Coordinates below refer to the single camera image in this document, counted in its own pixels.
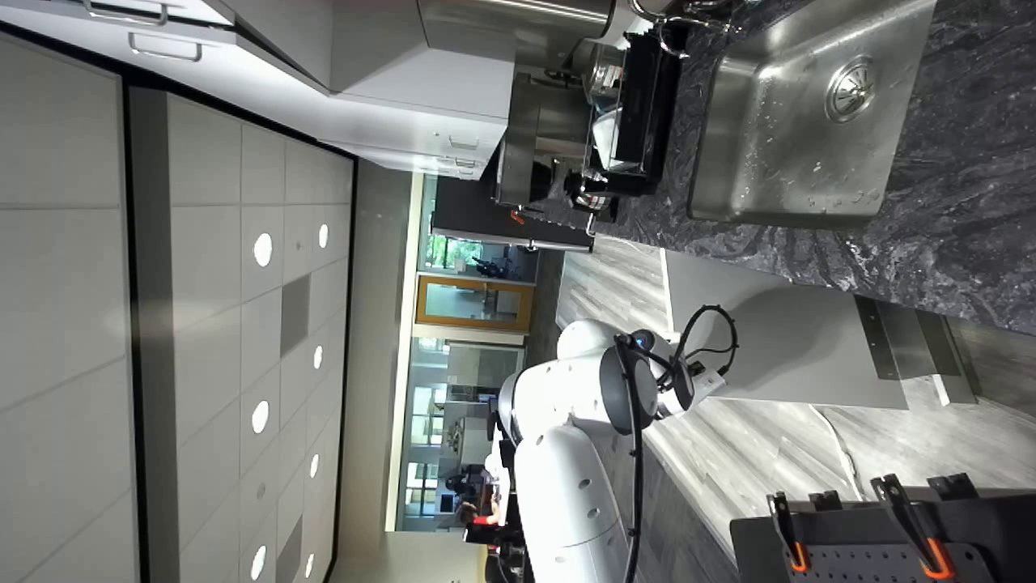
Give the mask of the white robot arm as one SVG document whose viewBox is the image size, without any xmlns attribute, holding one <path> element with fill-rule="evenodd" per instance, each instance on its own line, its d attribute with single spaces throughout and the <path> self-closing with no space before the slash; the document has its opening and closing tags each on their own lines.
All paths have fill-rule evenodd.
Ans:
<svg viewBox="0 0 1036 583">
<path fill-rule="evenodd" d="M 644 492 L 644 431 L 725 377 L 728 364 L 660 357 L 650 329 L 568 319 L 554 358 L 507 378 L 502 431 L 514 444 L 511 492 L 535 583 L 634 583 L 641 519 L 622 519 L 588 431 L 630 439 L 630 483 Z"/>
</svg>

